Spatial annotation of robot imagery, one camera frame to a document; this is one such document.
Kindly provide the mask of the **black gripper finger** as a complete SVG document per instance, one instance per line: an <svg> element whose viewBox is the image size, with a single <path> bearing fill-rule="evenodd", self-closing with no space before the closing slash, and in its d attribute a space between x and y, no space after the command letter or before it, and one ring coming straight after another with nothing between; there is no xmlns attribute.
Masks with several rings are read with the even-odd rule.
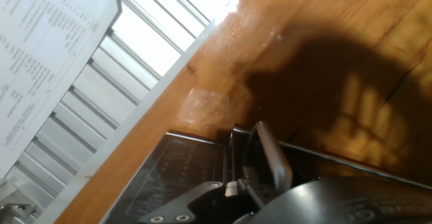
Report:
<svg viewBox="0 0 432 224"><path fill-rule="evenodd" d="M247 223L267 204L267 185L252 179L208 181L174 198L137 223Z"/></svg>

